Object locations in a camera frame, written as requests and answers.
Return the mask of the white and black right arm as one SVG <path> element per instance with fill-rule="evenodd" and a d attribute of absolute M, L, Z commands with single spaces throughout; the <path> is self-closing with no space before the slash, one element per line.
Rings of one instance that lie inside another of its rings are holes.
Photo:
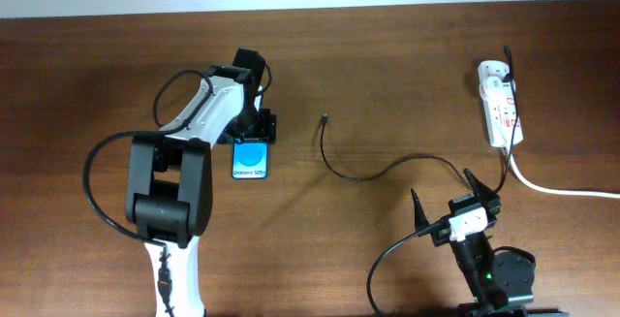
<path fill-rule="evenodd" d="M 559 309 L 530 309 L 534 301 L 536 258 L 513 246 L 492 247 L 485 233 L 501 211 L 499 194 L 464 172 L 471 192 L 449 201 L 449 213 L 431 223 L 416 193 L 412 194 L 418 237 L 436 247 L 449 245 L 474 298 L 461 303 L 459 316 L 564 316 Z"/>

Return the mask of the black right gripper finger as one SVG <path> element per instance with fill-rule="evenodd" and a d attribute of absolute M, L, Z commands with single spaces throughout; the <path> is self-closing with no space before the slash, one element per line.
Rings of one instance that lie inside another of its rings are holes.
<path fill-rule="evenodd" d="M 464 169 L 463 173 L 479 201 L 491 201 L 495 198 L 495 192 L 479 181 L 469 169 Z"/>
<path fill-rule="evenodd" d="M 413 198 L 413 205 L 414 205 L 415 230 L 417 232 L 420 232 L 429 226 L 429 222 L 427 220 L 427 217 L 421 205 L 419 196 L 414 189 L 411 189 L 411 195 Z"/>

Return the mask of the blue Galaxy smartphone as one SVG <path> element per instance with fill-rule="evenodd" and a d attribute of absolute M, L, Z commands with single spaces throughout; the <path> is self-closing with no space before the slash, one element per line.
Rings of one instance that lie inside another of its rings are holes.
<path fill-rule="evenodd" d="M 264 179 L 268 171 L 268 144 L 236 144 L 232 150 L 234 179 Z"/>

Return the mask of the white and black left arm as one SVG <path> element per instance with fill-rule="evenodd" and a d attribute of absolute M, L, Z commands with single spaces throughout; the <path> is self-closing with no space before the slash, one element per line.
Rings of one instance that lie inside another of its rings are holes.
<path fill-rule="evenodd" d="M 212 149 L 232 147 L 232 176 L 264 179 L 276 116 L 263 108 L 266 60 L 241 48 L 199 73 L 197 94 L 153 138 L 133 138 L 125 213 L 144 239 L 159 316 L 203 316 L 199 243 L 213 205 Z"/>

